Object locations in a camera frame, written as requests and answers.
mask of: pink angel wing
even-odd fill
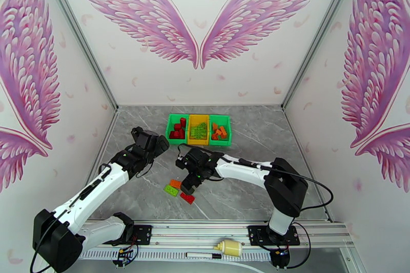
[[[14,183],[16,177],[21,180],[23,166],[27,158],[34,154],[48,156],[32,138],[16,130],[0,127],[0,192],[3,186]]]
[[[95,9],[119,25],[161,58],[187,59],[198,67],[198,47],[171,0],[89,0]]]
[[[0,9],[0,83],[27,133],[51,149],[58,121],[57,64],[45,0],[5,0]]]
[[[407,1],[353,1],[341,103],[343,119],[356,127],[352,148],[386,119],[409,69],[409,32]]]
[[[309,0],[228,0],[200,49],[201,67],[207,61],[227,62],[248,51],[248,46],[280,28]]]
[[[377,156],[384,179],[388,175],[390,181],[403,187],[406,193],[410,190],[410,123],[377,133],[356,155],[365,152]]]

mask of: green block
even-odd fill
[[[176,189],[176,188],[170,186],[169,184],[167,184],[167,185],[163,188],[163,190],[164,190],[165,192],[167,192],[169,195],[172,195],[173,197],[176,197],[176,196],[178,195],[178,193],[179,193],[179,190],[178,190],[178,189]]]

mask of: yellow bin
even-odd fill
[[[207,133],[204,139],[196,139],[193,134],[191,133],[192,127],[196,127],[201,123],[207,124]],[[210,125],[209,125],[209,115],[196,115],[190,114],[189,121],[188,121],[188,144],[196,144],[196,145],[209,145],[209,133],[210,133]]]

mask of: small block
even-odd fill
[[[182,197],[186,202],[189,203],[189,205],[192,205],[192,203],[195,200],[195,197],[192,195],[187,195],[184,192],[181,193],[180,197]]]
[[[176,196],[178,195],[178,193],[179,193],[179,191],[178,191],[176,188],[170,186],[169,184],[167,184],[167,185],[163,188],[163,190],[164,190],[165,192],[167,192],[169,195],[172,195],[173,197],[176,197]]]
[[[186,118],[181,118],[179,120],[179,122],[181,123],[182,128],[185,128],[187,126],[187,119]]]
[[[180,190],[181,189],[181,183],[182,183],[181,181],[172,179],[171,182],[170,182],[170,186]]]
[[[221,130],[222,134],[225,135],[225,136],[228,134],[227,131],[225,130],[225,127],[224,127],[224,126],[221,126],[221,127],[219,128],[219,130]]]

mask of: wing mural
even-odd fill
[[[342,90],[354,148],[382,125],[409,69],[407,0],[354,0]]]
[[[410,124],[376,133],[410,66],[408,0],[353,0],[342,90],[343,119],[356,128],[351,148],[370,153],[398,187],[410,190]]]
[[[309,0],[228,0],[202,42],[201,67],[248,51],[305,7]]]
[[[187,59],[198,67],[197,43],[171,0],[89,1],[122,32],[147,43],[159,57],[171,62]]]
[[[375,134],[356,155],[368,152],[377,157],[383,178],[387,176],[405,192],[410,190],[410,123]]]
[[[196,40],[171,0],[89,0],[150,51],[171,62],[187,59],[196,69],[207,61],[229,61],[258,44],[309,0],[228,0],[202,42]]]
[[[21,179],[28,157],[52,149],[47,129],[58,122],[60,94],[45,0],[4,0],[0,34],[0,85],[27,133],[0,128],[0,178],[8,187]]]

